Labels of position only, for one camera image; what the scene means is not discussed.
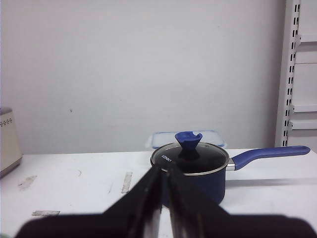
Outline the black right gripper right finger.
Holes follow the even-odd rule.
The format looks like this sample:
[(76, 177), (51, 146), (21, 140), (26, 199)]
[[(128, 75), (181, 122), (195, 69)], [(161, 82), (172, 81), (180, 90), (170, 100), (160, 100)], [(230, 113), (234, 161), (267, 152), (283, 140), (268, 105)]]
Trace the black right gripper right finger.
[(284, 215), (230, 214), (176, 167), (167, 172), (169, 209), (176, 238), (315, 238), (311, 225)]

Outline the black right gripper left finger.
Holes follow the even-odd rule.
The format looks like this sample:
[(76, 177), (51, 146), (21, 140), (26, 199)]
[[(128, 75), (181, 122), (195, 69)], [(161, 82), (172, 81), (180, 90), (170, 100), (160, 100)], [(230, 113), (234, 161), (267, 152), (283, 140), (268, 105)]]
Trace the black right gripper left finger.
[(161, 170), (153, 166), (103, 213), (31, 220), (18, 238), (156, 238), (161, 213)]

